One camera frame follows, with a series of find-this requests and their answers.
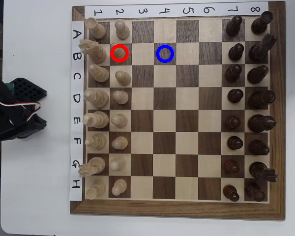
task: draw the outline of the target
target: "chessboard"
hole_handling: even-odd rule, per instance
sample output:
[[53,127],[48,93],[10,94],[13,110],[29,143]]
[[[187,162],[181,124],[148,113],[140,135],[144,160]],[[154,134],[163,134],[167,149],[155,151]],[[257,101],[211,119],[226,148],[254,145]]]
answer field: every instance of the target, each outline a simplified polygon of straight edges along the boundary
[[[78,180],[71,178],[70,188],[81,193],[81,200],[70,197],[71,213],[285,219],[285,5],[269,2],[268,10],[273,13],[273,20],[263,33],[254,34],[251,30],[260,12],[242,15],[240,30],[235,36],[229,36],[226,27],[236,12],[233,16],[207,17],[121,16],[129,28],[126,39],[117,37],[118,18],[98,19],[95,10],[94,18],[106,31],[106,35],[97,40],[84,24],[85,7],[73,7],[73,23],[80,23],[82,27],[81,35],[78,30],[72,32],[73,38],[99,43],[107,56],[98,66],[108,71],[109,78],[104,82],[95,80],[89,70],[93,62],[86,53],[80,54],[83,71],[73,73],[72,86],[77,82],[83,89],[77,102],[80,88],[72,88],[71,101],[78,104],[83,113],[78,116],[72,111],[71,115],[71,172],[78,175],[79,167],[93,158],[100,157],[105,164],[98,174],[80,176]],[[264,59],[252,61],[250,48],[268,33],[274,35],[277,42]],[[229,50],[238,43],[244,46],[244,52],[234,61],[229,57]],[[116,44],[128,51],[122,62],[111,57]],[[157,52],[163,45],[170,46],[174,53],[168,49]],[[173,56],[172,60],[160,62],[158,53],[162,59]],[[236,65],[241,67],[241,73],[230,82],[227,71]],[[248,73],[264,65],[269,69],[268,74],[261,82],[250,83]],[[131,82],[121,85],[116,78],[117,71],[130,75]],[[83,100],[87,89],[105,92],[109,102],[98,108]],[[242,99],[236,103],[228,99],[234,89],[243,92]],[[250,96],[266,90],[275,92],[273,104],[252,109]],[[125,104],[113,98],[116,91],[126,92]],[[94,112],[103,112],[109,119],[108,125],[101,128],[83,125],[84,115]],[[122,127],[112,122],[112,117],[119,115],[127,121]],[[254,115],[271,116],[276,126],[253,132],[248,121]],[[229,129],[226,120],[232,116],[240,123]],[[72,128],[76,124],[83,131],[80,138]],[[96,135],[103,137],[101,148],[85,145],[86,140]],[[234,136],[242,142],[238,149],[231,149],[229,145],[229,138]],[[115,148],[114,140],[118,137],[126,138],[126,148]],[[269,154],[252,153],[253,140],[268,145]],[[122,168],[114,168],[120,159]],[[232,173],[225,165],[233,161],[239,171]],[[249,168],[255,162],[275,169],[276,182],[253,177]],[[126,188],[113,194],[120,179]],[[96,183],[100,183],[102,189],[96,198],[90,198],[88,191],[93,190]],[[253,184],[264,193],[259,201],[247,192]],[[236,190],[235,201],[226,196],[225,186],[229,185]]]

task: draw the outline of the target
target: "wooden chessboard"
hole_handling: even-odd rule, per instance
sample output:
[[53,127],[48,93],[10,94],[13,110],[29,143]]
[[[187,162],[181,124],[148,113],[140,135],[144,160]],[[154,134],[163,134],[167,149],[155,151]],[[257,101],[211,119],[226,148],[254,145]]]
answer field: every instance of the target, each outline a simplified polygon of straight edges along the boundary
[[[101,111],[108,117],[124,114],[128,124],[117,128],[111,122],[103,129],[85,127],[82,145],[86,137],[104,134],[109,140],[101,150],[83,145],[83,163],[99,156],[106,162],[103,172],[82,179],[82,201],[70,201],[70,212],[76,214],[144,215],[240,219],[285,219],[285,4],[269,2],[274,20],[266,32],[255,35],[251,23],[257,16],[243,16],[240,32],[229,37],[225,32],[231,16],[136,18],[124,19],[130,36],[121,40],[116,36],[115,19],[100,19],[107,35],[95,40],[88,29],[84,39],[97,41],[107,53],[99,64],[110,72],[104,83],[93,79],[88,71],[92,63],[84,57],[84,90],[100,88],[112,97],[116,90],[128,93],[129,101],[120,105],[110,99]],[[84,7],[73,7],[73,21],[84,20]],[[266,33],[277,38],[268,56],[258,64],[248,57],[248,50]],[[228,58],[229,49],[240,42],[245,47],[244,56],[236,62]],[[115,44],[124,45],[129,56],[118,63],[111,59],[110,50]],[[169,63],[157,60],[155,52],[163,44],[175,52]],[[170,52],[162,50],[161,58]],[[232,64],[240,64],[239,79],[230,83],[225,71]],[[259,65],[267,65],[268,75],[259,84],[247,81],[247,73]],[[132,82],[121,86],[115,72],[129,73]],[[241,89],[244,98],[231,103],[227,94]],[[262,110],[252,110],[248,97],[257,90],[270,89],[276,93],[276,101]],[[84,114],[98,111],[84,102]],[[248,119],[255,115],[271,115],[277,126],[271,131],[252,133],[247,127]],[[232,132],[223,122],[230,116],[241,119],[240,127]],[[236,135],[243,148],[231,150],[226,141]],[[124,150],[112,148],[112,141],[125,136],[129,142]],[[251,140],[259,139],[270,146],[270,154],[254,156],[248,150]],[[109,162],[122,156],[125,168],[109,169]],[[222,163],[233,159],[240,171],[230,174]],[[261,161],[274,168],[279,175],[276,183],[253,178],[249,166]],[[119,196],[111,193],[117,179],[127,182],[127,190]],[[85,191],[96,180],[106,185],[104,194],[96,200],[85,199]],[[251,182],[257,183],[265,192],[263,202],[253,202],[244,192]],[[222,189],[231,184],[240,199],[232,203]]]

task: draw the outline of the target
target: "white table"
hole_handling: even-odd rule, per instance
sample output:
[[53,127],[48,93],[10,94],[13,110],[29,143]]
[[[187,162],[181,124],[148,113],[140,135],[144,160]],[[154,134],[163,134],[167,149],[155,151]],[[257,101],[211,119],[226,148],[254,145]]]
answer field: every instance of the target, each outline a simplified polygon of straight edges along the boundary
[[[149,0],[142,3],[183,0]],[[295,0],[286,3],[286,221],[235,221],[69,214],[71,7],[136,0],[5,0],[3,80],[25,77],[47,90],[39,115],[47,127],[2,143],[1,225],[11,234],[276,235],[295,233]]]

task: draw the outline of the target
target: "red circle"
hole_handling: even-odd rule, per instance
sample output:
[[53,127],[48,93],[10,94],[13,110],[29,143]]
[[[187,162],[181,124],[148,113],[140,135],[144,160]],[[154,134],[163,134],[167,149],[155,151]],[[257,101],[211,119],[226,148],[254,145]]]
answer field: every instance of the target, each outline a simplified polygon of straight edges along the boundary
[[[116,48],[122,48],[124,50],[124,57],[121,59],[118,59],[114,56],[114,51],[116,50]],[[122,44],[116,44],[115,46],[112,47],[112,49],[110,50],[110,57],[113,59],[113,61],[115,62],[123,62],[125,60],[127,60],[129,55],[128,49],[126,48],[126,46],[122,45]]]

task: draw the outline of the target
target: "blue circle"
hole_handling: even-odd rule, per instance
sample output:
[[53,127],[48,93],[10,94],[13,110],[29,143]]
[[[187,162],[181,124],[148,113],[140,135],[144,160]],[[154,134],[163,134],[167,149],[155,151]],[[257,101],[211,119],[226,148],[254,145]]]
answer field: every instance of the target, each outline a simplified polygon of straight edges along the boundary
[[[160,55],[159,55],[160,51],[161,51],[163,48],[167,48],[167,49],[171,52],[170,57],[167,58],[167,59],[162,59],[162,58],[160,57]],[[156,50],[156,53],[155,53],[156,58],[157,58],[160,62],[162,62],[162,63],[168,63],[168,62],[170,62],[170,61],[174,58],[174,54],[175,54],[175,53],[174,53],[173,48],[172,48],[171,46],[167,45],[167,44],[163,44],[163,45],[159,46],[159,47],[157,48],[157,50]]]

